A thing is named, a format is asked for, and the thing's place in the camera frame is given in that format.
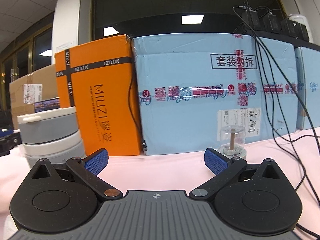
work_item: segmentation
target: triangular cutout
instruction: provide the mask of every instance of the triangular cutout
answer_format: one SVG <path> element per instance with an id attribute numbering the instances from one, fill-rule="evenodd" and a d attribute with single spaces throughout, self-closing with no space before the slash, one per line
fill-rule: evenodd
<path id="1" fill-rule="evenodd" d="M 41 178 L 48 178 L 50 177 L 50 173 L 47 169 L 47 166 L 45 165 L 40 165 L 35 172 L 35 174 L 32 176 L 33 179 L 41 179 Z"/>
<path id="2" fill-rule="evenodd" d="M 270 178 L 270 179 L 280 179 L 278 173 L 276 173 L 275 168 L 272 165 L 267 165 L 262 177 Z"/>

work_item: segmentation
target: table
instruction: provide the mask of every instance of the table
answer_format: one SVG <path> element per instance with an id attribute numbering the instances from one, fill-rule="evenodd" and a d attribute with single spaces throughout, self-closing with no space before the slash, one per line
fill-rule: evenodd
<path id="1" fill-rule="evenodd" d="M 297 131 L 292 139 L 311 130 Z M 277 142 L 291 150 L 291 146 L 281 138 Z M 320 156 L 315 138 L 304 137 L 294 143 L 294 146 L 307 169 L 307 174 L 318 194 L 320 195 Z M 246 144 L 247 162 L 261 163 L 265 158 L 274 159 L 296 187 L 302 178 L 302 169 L 287 153 L 280 150 L 273 140 L 265 140 Z M 22 146 L 11 150 L 11 154 L 0 157 L 0 239 L 3 235 L 4 218 L 9 215 L 9 203 L 14 192 L 29 172 Z M 129 189 L 135 190 L 179 190 L 187 194 L 195 187 L 209 180 L 214 174 L 205 166 L 204 151 L 154 156 L 119 156 L 109 157 L 108 165 L 98 177 L 121 190 L 124 194 Z M 305 228 L 320 234 L 320 208 L 312 194 L 311 188 L 305 181 L 298 190 L 302 201 L 303 211 L 299 223 Z M 302 239 L 314 239 L 299 230 L 295 232 Z"/>

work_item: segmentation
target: orange box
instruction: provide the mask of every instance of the orange box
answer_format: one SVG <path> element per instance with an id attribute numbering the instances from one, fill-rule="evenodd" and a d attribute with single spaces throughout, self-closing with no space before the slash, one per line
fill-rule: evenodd
<path id="1" fill-rule="evenodd" d="M 110 156 L 141 152 L 140 133 L 134 122 L 140 125 L 131 54 L 126 35 L 55 54 L 60 106 L 76 107 L 87 155 L 100 148 L 107 149 Z"/>

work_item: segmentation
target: wall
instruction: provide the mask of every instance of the wall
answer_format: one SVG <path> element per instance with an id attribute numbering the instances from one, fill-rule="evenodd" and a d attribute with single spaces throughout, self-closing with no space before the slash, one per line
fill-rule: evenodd
<path id="1" fill-rule="evenodd" d="M 91 1 L 57 1 L 52 27 L 52 64 L 56 52 L 91 41 Z"/>
<path id="2" fill-rule="evenodd" d="M 313 41 L 320 45 L 320 0 L 281 0 L 287 14 L 302 14 L 307 17 Z"/>

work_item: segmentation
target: black power adapter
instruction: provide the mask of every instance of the black power adapter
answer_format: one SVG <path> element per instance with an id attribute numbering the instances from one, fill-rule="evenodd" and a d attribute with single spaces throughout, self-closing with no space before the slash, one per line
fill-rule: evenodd
<path id="1" fill-rule="evenodd" d="M 281 32 L 278 18 L 276 15 L 268 13 L 262 18 L 262 21 L 263 21 L 264 29 L 266 32 L 271 32 L 271 33 Z"/>
<path id="2" fill-rule="evenodd" d="M 309 35 L 307 31 L 307 27 L 304 24 L 297 23 L 294 26 L 294 30 L 298 36 L 298 39 L 309 42 Z"/>
<path id="3" fill-rule="evenodd" d="M 287 35 L 287 36 L 290 36 L 290 37 L 293 37 L 293 38 L 297 37 L 297 33 L 295 31 L 294 22 L 293 21 L 291 21 L 291 20 L 286 18 L 286 19 L 283 19 L 280 22 L 280 25 L 281 25 L 282 33 L 284 35 Z"/>
<path id="4" fill-rule="evenodd" d="M 256 11 L 253 10 L 245 10 L 242 15 L 242 19 L 248 23 L 248 25 L 253 28 L 255 31 L 260 31 L 261 30 L 261 25 L 260 21 L 258 18 L 258 14 Z"/>

